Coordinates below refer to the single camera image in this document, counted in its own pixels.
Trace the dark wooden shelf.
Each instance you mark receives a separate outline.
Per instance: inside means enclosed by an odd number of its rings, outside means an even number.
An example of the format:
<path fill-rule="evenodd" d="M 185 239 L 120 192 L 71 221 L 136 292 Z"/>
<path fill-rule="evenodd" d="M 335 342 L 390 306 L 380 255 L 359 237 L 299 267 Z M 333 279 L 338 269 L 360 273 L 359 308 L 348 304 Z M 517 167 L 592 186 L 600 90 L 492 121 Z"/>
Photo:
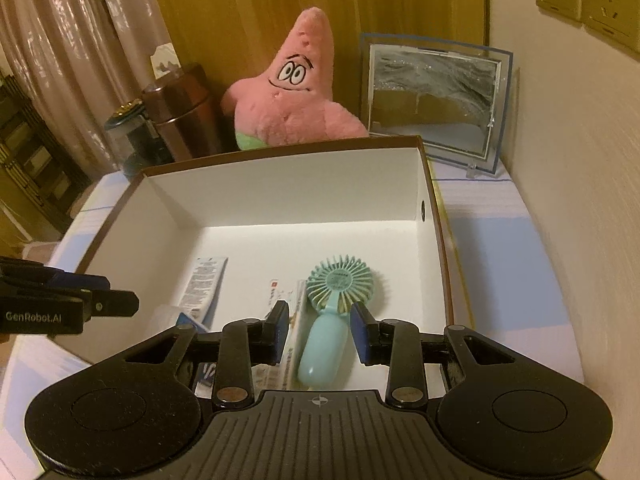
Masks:
<path fill-rule="evenodd" d="M 13 76 L 1 77 L 1 168 L 63 232 L 89 177 L 55 139 Z"/>

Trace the dark green glass jar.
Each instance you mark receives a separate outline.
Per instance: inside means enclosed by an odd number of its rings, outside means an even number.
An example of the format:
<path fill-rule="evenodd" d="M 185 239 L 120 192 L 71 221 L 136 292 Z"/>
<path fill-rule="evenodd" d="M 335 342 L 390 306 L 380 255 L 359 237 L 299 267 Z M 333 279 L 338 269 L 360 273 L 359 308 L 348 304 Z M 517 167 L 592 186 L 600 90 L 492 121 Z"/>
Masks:
<path fill-rule="evenodd" d="M 117 165 L 129 181 L 145 168 L 174 161 L 140 99 L 115 110 L 105 122 L 104 130 Z"/>

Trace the checkered tablecloth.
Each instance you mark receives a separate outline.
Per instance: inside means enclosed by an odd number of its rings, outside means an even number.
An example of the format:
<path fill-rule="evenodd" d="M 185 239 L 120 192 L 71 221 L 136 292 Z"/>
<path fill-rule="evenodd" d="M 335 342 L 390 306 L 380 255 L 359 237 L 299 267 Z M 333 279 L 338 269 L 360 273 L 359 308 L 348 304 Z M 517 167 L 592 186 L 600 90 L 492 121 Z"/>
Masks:
<path fill-rule="evenodd" d="M 432 162 L 446 211 L 456 320 L 582 380 L 573 327 L 541 238 L 508 170 L 466 175 Z M 35 479 L 41 467 L 24 433 L 24 414 L 47 386 L 86 362 L 45 336 L 18 336 L 1 347 L 1 475 Z"/>

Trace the long white green box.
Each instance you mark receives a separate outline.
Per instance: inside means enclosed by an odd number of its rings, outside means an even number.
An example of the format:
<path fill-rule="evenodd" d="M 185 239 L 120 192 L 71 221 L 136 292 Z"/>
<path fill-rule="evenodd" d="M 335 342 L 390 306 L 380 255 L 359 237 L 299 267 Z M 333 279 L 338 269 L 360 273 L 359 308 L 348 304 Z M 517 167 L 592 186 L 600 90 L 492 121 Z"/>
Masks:
<path fill-rule="evenodd" d="M 267 307 L 271 310 L 278 301 L 288 305 L 288 327 L 279 325 L 282 352 L 280 361 L 274 365 L 259 364 L 252 368 L 256 396 L 265 390 L 305 390 L 297 377 L 299 360 L 305 344 L 306 328 L 306 281 L 270 281 Z"/>

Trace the brown cardboard storage box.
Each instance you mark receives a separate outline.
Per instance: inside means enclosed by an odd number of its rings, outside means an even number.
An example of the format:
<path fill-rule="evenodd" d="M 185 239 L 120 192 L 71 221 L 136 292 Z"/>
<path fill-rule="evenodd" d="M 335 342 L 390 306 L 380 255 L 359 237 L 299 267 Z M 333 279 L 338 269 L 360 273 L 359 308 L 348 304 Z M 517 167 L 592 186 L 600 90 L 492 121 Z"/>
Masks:
<path fill-rule="evenodd" d="M 452 319 L 444 238 L 421 143 L 367 138 L 194 159 L 137 176 L 79 270 L 140 301 L 131 318 L 94 318 L 56 343 L 88 363 L 156 334 L 199 258 L 222 257 L 213 326 L 261 318 L 271 282 L 293 286 L 352 256 L 375 278 L 370 311 L 441 333 Z"/>

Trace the mint green handheld fan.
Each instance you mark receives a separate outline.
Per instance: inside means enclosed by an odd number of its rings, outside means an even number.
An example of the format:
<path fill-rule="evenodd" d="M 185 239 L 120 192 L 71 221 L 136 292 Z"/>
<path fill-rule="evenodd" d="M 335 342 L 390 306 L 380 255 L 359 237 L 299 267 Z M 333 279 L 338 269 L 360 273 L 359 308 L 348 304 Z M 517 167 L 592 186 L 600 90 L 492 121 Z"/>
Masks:
<path fill-rule="evenodd" d="M 306 296 L 314 320 L 297 367 L 301 386 L 308 390 L 346 386 L 355 359 L 350 331 L 352 307 L 374 307 L 383 298 L 385 287 L 381 270 L 353 255 L 326 258 L 310 271 Z"/>

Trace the patterned brown curtain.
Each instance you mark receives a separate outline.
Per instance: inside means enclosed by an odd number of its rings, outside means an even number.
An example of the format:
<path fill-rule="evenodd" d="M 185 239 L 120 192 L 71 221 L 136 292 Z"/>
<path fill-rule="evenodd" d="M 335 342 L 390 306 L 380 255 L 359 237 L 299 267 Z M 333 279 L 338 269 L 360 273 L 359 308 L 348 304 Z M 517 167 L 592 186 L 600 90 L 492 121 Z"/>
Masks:
<path fill-rule="evenodd" d="M 157 0 L 1 0 L 1 47 L 56 140 L 91 179 L 116 168 L 104 124 L 156 78 Z"/>

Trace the blue cream tube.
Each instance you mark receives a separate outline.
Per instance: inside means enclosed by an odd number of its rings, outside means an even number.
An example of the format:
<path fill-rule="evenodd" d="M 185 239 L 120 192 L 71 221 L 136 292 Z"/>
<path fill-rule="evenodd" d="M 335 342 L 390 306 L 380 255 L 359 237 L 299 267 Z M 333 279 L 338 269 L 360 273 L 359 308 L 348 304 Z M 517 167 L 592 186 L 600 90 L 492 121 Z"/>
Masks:
<path fill-rule="evenodd" d="M 178 308 L 194 321 L 209 326 L 213 322 L 227 257 L 198 257 L 186 283 Z"/>

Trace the brown metal canister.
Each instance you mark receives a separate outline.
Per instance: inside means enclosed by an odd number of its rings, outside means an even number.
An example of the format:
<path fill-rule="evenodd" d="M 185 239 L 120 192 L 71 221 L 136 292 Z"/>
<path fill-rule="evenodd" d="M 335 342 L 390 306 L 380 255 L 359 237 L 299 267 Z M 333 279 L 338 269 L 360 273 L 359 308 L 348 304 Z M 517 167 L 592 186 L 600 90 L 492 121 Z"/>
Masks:
<path fill-rule="evenodd" d="M 222 152 L 213 98 L 200 64 L 160 77 L 143 89 L 141 99 L 176 162 Z"/>

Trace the framed sand art picture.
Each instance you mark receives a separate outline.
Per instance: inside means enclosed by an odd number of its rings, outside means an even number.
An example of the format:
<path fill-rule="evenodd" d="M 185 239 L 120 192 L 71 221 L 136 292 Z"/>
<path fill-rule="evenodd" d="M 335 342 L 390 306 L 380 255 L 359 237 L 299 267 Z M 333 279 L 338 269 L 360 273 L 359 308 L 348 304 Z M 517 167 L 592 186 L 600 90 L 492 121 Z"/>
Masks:
<path fill-rule="evenodd" d="M 508 50 L 412 35 L 361 36 L 360 118 L 375 136 L 417 136 L 427 156 L 498 172 L 514 67 Z"/>

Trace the pink starfish plush toy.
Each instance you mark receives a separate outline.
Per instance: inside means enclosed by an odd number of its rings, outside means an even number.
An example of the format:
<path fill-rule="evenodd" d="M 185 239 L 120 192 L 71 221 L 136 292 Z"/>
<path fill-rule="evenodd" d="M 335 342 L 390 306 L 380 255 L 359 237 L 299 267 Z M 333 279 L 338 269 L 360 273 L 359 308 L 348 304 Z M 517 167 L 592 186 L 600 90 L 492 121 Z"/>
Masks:
<path fill-rule="evenodd" d="M 360 119 L 333 99 L 334 41 L 328 17 L 300 12 L 269 67 L 235 81 L 220 107 L 242 151 L 366 138 Z"/>

